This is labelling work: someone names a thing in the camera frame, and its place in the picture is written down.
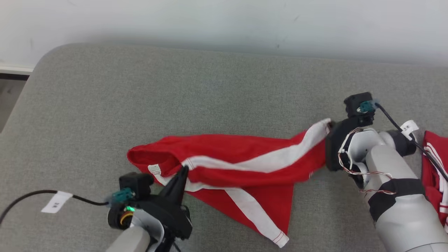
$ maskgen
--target black cable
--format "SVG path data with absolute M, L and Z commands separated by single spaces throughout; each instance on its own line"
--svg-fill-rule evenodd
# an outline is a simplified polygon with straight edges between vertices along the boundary
M 396 127 L 396 129 L 399 132 L 402 132 L 403 130 L 400 128 L 400 126 L 398 126 L 398 124 L 392 119 L 392 117 L 389 115 L 389 113 L 379 104 L 379 103 L 375 103 L 375 105 L 384 113 L 384 115 L 389 119 L 389 121 Z M 411 143 L 413 145 L 415 145 L 421 152 L 423 152 L 431 161 L 431 163 L 433 164 L 433 166 L 440 172 L 440 174 L 442 175 L 442 177 L 448 182 L 448 176 L 446 175 L 446 172 L 444 171 L 444 169 L 442 169 L 442 167 L 440 167 L 440 165 L 438 164 L 438 162 L 436 162 L 434 160 L 434 158 L 432 157 L 432 155 L 425 150 L 420 144 L 417 143 L 417 141 L 415 141 L 415 138 L 412 137 Z
M 173 245 L 174 245 L 174 248 L 175 248 L 178 252 L 181 252 L 181 249 L 177 246 L 176 243 L 173 243 Z
M 28 197 L 30 197 L 30 196 L 37 195 L 37 194 L 43 194 L 43 193 L 52 193 L 52 194 L 56 194 L 57 192 L 58 192 L 58 191 L 56 191 L 56 190 L 39 190 L 39 191 L 32 191 L 32 192 L 30 192 L 30 193 L 27 193 L 27 194 L 25 194 L 25 195 L 23 195 L 23 196 L 17 198 L 17 199 L 14 200 L 11 204 L 9 204 L 9 206 L 7 206 L 6 209 L 5 209 L 5 210 L 2 212 L 2 214 L 0 215 L 0 226 L 1 226 L 1 223 L 3 222 L 3 220 L 4 220 L 4 218 L 5 218 L 6 214 L 11 210 L 11 208 L 13 208 L 13 206 L 14 206 L 15 204 L 19 203 L 19 202 L 22 201 L 23 199 L 26 199 L 26 198 L 28 198 Z M 86 198 L 80 197 L 80 196 L 78 196 L 78 195 L 73 195 L 73 198 L 75 198 L 75 199 L 77 199 L 77 200 L 80 200 L 80 201 L 84 201 L 84 202 L 86 202 L 86 203 L 89 203 L 89 204 L 92 204 L 92 205 L 95 205 L 95 206 L 105 206 L 105 205 L 109 204 L 108 202 L 102 202 L 102 203 L 100 203 L 100 202 L 91 201 L 91 200 L 88 200 L 88 199 L 86 199 Z

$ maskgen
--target white wall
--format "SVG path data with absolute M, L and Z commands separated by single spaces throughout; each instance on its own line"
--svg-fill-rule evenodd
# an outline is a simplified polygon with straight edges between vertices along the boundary
M 446 0 L 1 0 L 0 69 L 72 42 L 448 65 Z

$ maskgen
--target folded red garment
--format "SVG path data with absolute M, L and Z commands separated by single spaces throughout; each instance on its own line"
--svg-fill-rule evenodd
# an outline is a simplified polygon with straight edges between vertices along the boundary
M 130 149 L 128 159 L 162 185 L 187 165 L 187 192 L 281 248 L 289 240 L 293 184 L 324 166 L 329 122 L 317 122 L 291 139 L 169 136 Z
M 448 174 L 444 163 L 448 163 L 448 138 L 425 131 L 423 148 L 427 150 L 439 166 Z M 422 183 L 425 187 L 426 197 L 439 214 L 440 223 L 448 233 L 448 182 L 437 171 L 430 160 L 422 155 Z

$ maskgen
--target red garment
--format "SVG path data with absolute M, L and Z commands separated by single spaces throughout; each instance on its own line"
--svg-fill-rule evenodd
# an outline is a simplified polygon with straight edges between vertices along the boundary
M 169 136 L 129 150 L 129 161 L 166 185 L 190 169 L 185 190 L 280 248 L 291 214 L 293 184 L 325 164 L 330 119 L 291 139 L 240 135 Z
M 440 137 L 430 131 L 425 132 L 423 147 L 438 162 L 439 166 L 448 174 L 444 163 L 448 163 L 448 138 Z M 422 184 L 425 187 L 426 197 L 439 214 L 440 223 L 448 232 L 448 182 L 433 167 L 429 159 L 422 155 Z

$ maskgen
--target gray fabric surface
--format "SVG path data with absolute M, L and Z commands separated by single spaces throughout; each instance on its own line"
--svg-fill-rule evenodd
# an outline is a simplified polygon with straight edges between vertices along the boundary
M 0 135 L 0 208 L 29 191 L 93 200 L 137 171 L 133 146 L 166 135 L 289 138 L 312 123 L 345 118 L 343 99 L 371 91 L 398 121 L 446 135 L 448 71 L 409 65 L 286 58 L 139 46 L 72 44 L 36 66 Z M 392 125 L 375 116 L 376 129 Z M 406 160 L 420 175 L 420 156 Z M 0 251 L 104 251 L 119 235 L 104 207 L 69 200 L 40 213 L 51 195 L 18 204 L 0 228 Z M 194 231 L 182 251 L 279 251 L 270 240 L 185 196 Z M 289 251 L 384 248 L 354 183 L 318 171 L 294 189 Z

